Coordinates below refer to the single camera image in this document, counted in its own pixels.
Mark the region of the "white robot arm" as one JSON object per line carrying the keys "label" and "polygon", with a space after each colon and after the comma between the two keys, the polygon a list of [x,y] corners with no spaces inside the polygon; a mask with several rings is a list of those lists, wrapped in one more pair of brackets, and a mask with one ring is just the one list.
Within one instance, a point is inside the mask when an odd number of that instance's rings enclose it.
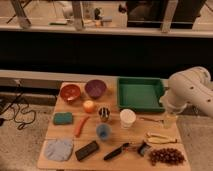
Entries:
{"label": "white robot arm", "polygon": [[213,91],[208,88],[211,82],[210,72],[204,67],[192,67],[172,74],[168,79],[168,89],[160,97],[165,113],[163,125],[171,128],[177,115],[188,104],[213,118]]}

